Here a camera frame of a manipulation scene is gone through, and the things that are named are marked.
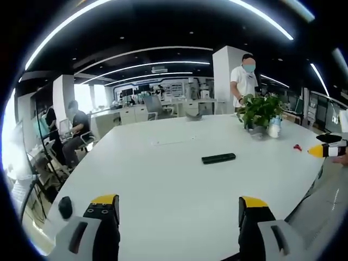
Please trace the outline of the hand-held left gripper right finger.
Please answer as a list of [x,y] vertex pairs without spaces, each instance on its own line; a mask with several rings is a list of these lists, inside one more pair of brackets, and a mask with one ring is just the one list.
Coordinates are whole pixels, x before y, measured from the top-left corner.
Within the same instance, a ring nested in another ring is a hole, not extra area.
[[240,260],[305,260],[305,244],[285,220],[277,220],[264,201],[239,197]]

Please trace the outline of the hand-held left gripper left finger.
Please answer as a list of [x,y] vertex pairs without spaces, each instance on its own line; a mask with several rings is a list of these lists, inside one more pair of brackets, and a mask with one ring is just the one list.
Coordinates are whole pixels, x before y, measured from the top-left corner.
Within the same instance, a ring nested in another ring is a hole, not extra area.
[[95,198],[55,236],[48,260],[118,260],[119,224],[119,195]]

